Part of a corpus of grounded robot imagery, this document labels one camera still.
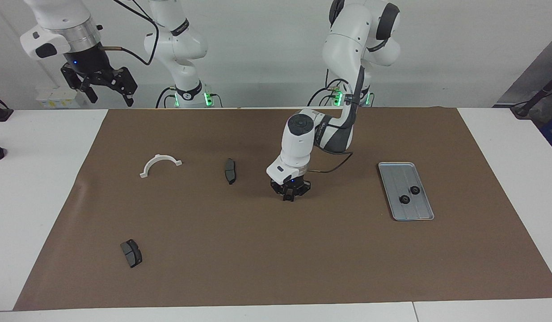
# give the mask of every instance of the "green indicator light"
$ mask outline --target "green indicator light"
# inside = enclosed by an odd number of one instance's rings
[[[333,100],[333,104],[335,106],[341,106],[341,101],[342,101],[342,98],[343,98],[343,93],[341,93],[341,91],[337,90],[336,91],[337,94],[335,94],[335,100]]]
[[[212,106],[214,104],[214,101],[210,97],[210,95],[206,92],[204,92],[204,100],[206,100],[206,106]]]

